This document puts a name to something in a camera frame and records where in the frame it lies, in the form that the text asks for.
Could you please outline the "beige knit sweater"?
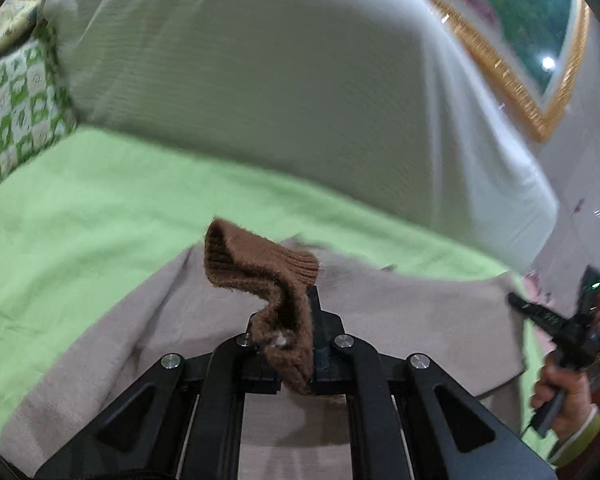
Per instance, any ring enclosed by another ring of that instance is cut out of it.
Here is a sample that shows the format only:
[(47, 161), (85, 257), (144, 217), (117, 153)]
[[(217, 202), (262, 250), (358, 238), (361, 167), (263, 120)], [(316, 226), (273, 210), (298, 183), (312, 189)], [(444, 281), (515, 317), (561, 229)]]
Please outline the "beige knit sweater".
[(240, 476), (350, 478), (346, 406), (307, 389), (310, 286), (355, 336), (397, 358), (428, 354), (509, 428), (520, 427), (522, 321), (505, 303), (514, 286), (509, 274), (472, 282), (407, 278), (216, 220), (201, 245), (152, 274), (60, 356), (6, 422), (1, 454), (34, 474), (162, 356), (199, 356), (246, 332), (282, 373), (284, 388), (249, 399)]

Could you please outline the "light green bed sheet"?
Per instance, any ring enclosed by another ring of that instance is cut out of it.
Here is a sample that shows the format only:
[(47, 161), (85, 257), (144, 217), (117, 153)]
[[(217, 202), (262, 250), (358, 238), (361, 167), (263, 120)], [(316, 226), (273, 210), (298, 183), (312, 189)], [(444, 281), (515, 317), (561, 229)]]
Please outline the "light green bed sheet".
[(0, 185), (0, 435), (58, 356), (215, 217), (407, 276), (473, 281), (505, 270), (310, 181), (81, 127)]

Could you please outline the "gold framed floral painting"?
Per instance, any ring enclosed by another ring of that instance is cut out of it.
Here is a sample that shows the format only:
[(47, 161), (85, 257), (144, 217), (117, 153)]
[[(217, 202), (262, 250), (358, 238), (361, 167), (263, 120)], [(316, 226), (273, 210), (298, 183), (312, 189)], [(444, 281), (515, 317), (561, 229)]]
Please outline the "gold framed floral painting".
[(588, 43), (584, 0), (429, 0), (536, 142), (550, 140)]

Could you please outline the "grey striped folded quilt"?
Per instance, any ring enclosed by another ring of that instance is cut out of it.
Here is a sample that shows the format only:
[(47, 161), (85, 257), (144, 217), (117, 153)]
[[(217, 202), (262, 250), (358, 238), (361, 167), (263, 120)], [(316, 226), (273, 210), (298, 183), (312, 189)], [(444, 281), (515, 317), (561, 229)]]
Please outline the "grey striped folded quilt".
[(516, 271), (545, 174), (426, 0), (44, 0), (84, 122), (312, 180)]

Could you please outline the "green white checkered pillow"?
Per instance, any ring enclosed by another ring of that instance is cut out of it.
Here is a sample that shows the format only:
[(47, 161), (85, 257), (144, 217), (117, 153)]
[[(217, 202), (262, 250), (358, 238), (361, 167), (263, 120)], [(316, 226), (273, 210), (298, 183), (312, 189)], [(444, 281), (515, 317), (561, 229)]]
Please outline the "green white checkered pillow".
[(40, 26), (0, 59), (0, 184), (75, 128), (54, 31)]

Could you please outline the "yellow cartoon print blanket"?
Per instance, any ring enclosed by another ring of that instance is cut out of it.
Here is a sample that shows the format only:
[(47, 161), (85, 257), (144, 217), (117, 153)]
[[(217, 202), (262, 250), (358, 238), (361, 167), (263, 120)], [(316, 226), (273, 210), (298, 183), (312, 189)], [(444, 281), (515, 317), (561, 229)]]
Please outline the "yellow cartoon print blanket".
[(43, 0), (5, 0), (0, 6), (0, 59), (28, 42)]

